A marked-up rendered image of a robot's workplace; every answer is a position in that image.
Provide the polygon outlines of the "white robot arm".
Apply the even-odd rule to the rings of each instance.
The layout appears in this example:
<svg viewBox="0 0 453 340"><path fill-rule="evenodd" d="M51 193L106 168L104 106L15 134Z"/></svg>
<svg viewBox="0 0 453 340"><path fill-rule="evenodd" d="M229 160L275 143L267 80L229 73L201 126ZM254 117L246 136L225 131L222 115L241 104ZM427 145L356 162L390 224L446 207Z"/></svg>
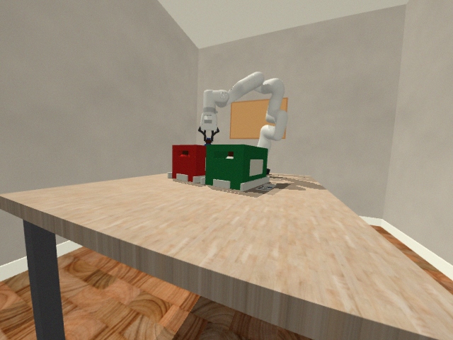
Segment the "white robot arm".
<svg viewBox="0 0 453 340"><path fill-rule="evenodd" d="M267 148L269 154L271 140L279 141L285 133L288 115L285 110L280 110L285 93L283 82L280 79L270 79L270 81L264 81L264 79L264 75L261 72L255 72L251 76L249 75L238 81L228 92L225 90L206 90L204 92L203 113L212 112L216 114L218 113L216 105L223 108L253 89L262 94L272 94L265 119L268 123L275 124L275 126L264 125L260 130L258 142L258 147ZM256 89L256 87L258 88Z"/></svg>

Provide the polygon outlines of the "red plastic bottle crate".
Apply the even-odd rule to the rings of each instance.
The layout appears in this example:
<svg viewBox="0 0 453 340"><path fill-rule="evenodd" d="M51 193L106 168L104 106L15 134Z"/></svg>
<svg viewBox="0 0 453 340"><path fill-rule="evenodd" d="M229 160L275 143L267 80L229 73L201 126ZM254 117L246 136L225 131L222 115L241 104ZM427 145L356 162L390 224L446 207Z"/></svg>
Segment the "red plastic bottle crate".
<svg viewBox="0 0 453 340"><path fill-rule="evenodd" d="M206 146L204 145L173 145L172 178L176 174L188 175L193 182L194 176L204 176L206 171ZM181 157L182 151L188 151L189 157Z"/></svg>

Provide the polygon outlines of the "grey pick list card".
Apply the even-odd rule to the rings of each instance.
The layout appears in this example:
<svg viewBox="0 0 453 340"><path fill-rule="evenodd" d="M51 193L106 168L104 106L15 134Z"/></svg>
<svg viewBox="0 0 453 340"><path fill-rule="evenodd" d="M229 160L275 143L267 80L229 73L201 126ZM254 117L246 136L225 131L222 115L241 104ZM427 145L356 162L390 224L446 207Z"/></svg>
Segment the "grey pick list card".
<svg viewBox="0 0 453 340"><path fill-rule="evenodd" d="M266 184L264 184L264 185L262 185L262 186L260 186L260 187L258 187L258 188L256 188L256 189L258 189L258 190L263 190L263 191L269 191L270 189L272 189L272 188L275 187L275 186L276 186L275 184L268 184L268 183L266 183Z"/></svg>

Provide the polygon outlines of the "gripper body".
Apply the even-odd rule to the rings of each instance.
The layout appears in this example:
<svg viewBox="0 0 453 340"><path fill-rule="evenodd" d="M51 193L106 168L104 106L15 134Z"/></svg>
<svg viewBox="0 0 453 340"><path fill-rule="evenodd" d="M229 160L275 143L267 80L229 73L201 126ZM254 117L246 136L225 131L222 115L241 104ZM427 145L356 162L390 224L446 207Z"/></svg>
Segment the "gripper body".
<svg viewBox="0 0 453 340"><path fill-rule="evenodd" d="M212 123L204 123L204 115L212 115ZM217 131L217 115L212 112L204 112L201 117L201 125L200 127L202 128L201 130L204 131L212 131L214 130Z"/></svg>

